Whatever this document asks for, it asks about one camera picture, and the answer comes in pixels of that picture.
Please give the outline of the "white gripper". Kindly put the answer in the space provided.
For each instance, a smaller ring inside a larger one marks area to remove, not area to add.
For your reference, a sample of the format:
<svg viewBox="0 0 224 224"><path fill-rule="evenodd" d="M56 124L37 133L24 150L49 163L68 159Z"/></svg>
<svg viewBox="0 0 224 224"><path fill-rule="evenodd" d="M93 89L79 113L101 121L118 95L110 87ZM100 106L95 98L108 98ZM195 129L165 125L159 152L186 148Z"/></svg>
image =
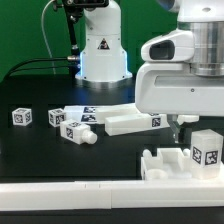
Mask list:
<svg viewBox="0 0 224 224"><path fill-rule="evenodd" d="M176 143L182 142L177 115L224 116L224 78L198 76L187 62L194 56L191 31L176 29L147 41L141 48L144 64L135 84L136 107L164 113Z"/></svg>

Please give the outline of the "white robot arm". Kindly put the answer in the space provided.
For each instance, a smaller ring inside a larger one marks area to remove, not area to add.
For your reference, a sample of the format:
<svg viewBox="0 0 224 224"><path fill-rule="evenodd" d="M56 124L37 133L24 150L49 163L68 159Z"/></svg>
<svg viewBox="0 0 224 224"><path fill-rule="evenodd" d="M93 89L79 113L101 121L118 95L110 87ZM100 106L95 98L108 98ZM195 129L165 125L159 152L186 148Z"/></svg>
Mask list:
<svg viewBox="0 0 224 224"><path fill-rule="evenodd" d="M177 28L141 47L144 64L135 81L135 105L166 114L173 129L181 115L224 116L224 0L156 0L177 14ZM120 44L120 10L87 8L86 46L77 79L115 85L132 75Z"/></svg>

